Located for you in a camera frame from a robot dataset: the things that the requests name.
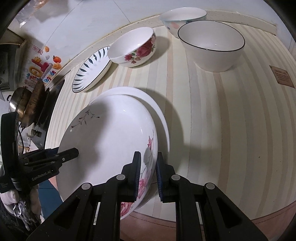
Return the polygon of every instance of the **white wall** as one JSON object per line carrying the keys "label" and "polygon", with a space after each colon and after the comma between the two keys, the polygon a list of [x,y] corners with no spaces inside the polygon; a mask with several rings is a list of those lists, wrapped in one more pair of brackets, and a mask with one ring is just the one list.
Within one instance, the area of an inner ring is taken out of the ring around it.
{"label": "white wall", "polygon": [[[47,45],[50,48],[49,61],[53,55],[59,56],[63,66],[89,45],[124,25],[188,6],[236,11],[272,22],[278,26],[280,40],[291,48],[291,34],[263,0],[49,0],[23,27],[19,28],[14,20],[9,29],[31,39],[28,65],[36,56],[33,45],[40,49]],[[45,55],[40,56],[44,62]]]}

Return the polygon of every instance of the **bowl with pink flower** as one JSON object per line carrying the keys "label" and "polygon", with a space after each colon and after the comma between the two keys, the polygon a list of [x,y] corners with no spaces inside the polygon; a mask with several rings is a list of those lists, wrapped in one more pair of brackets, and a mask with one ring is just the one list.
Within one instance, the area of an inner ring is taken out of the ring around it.
{"label": "bowl with pink flower", "polygon": [[107,52],[109,59],[124,67],[147,62],[156,50],[156,36],[152,28],[133,29],[120,36]]}
{"label": "bowl with pink flower", "polygon": [[206,20],[207,12],[197,7],[180,7],[164,12],[159,16],[168,31],[178,37],[178,30],[187,23]]}

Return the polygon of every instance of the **plate rim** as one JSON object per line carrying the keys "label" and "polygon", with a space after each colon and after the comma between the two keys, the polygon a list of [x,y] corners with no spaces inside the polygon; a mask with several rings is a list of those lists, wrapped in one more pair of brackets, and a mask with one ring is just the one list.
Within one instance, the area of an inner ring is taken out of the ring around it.
{"label": "plate rim", "polygon": [[[92,55],[90,55],[84,62],[83,62],[83,64],[91,57],[91,56],[93,56],[96,52],[94,52]],[[83,88],[82,90],[80,90],[80,91],[78,91],[78,92],[75,92],[74,90],[73,90],[73,83],[74,83],[74,80],[75,80],[75,77],[74,77],[74,79],[73,79],[73,82],[72,82],[72,86],[71,86],[71,90],[72,90],[72,92],[73,93],[75,93],[75,94],[77,94],[77,93],[79,93],[79,92],[82,92],[83,90],[85,90],[87,87],[89,87],[94,81],[95,81],[95,79],[108,67],[108,65],[109,65],[109,63],[111,62],[111,59],[109,59],[109,61],[108,61],[108,63],[106,64],[106,66],[102,69],[102,71],[93,79],[93,81],[91,81],[85,88]]]}

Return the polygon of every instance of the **table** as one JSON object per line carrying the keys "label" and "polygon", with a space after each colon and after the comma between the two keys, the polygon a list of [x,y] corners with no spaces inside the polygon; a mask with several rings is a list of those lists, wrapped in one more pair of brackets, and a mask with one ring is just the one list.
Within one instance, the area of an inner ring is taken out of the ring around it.
{"label": "table", "polygon": [[[46,148],[59,146],[73,118],[100,93],[136,87],[165,115],[167,161],[176,173],[193,183],[215,183],[250,219],[294,202],[296,92],[278,84],[269,65],[287,70],[295,82],[296,62],[276,36],[230,25],[242,33],[246,45],[238,62],[222,73],[196,66],[164,26],[155,28],[158,46],[149,62],[134,68],[112,64],[86,93],[72,92],[80,66],[73,68],[54,108]],[[175,221],[174,204],[162,204],[157,195],[137,212]]]}

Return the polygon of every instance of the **paper label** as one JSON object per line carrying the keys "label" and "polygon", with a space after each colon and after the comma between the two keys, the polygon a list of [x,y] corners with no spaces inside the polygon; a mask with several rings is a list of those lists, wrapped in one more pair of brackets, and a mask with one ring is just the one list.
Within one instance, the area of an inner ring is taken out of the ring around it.
{"label": "paper label", "polygon": [[274,73],[276,81],[280,85],[286,85],[286,86],[290,86],[292,88],[295,88],[294,84],[293,84],[293,82],[286,70],[278,68],[278,67],[274,67],[271,65],[270,65],[270,68],[271,68],[272,72]]}

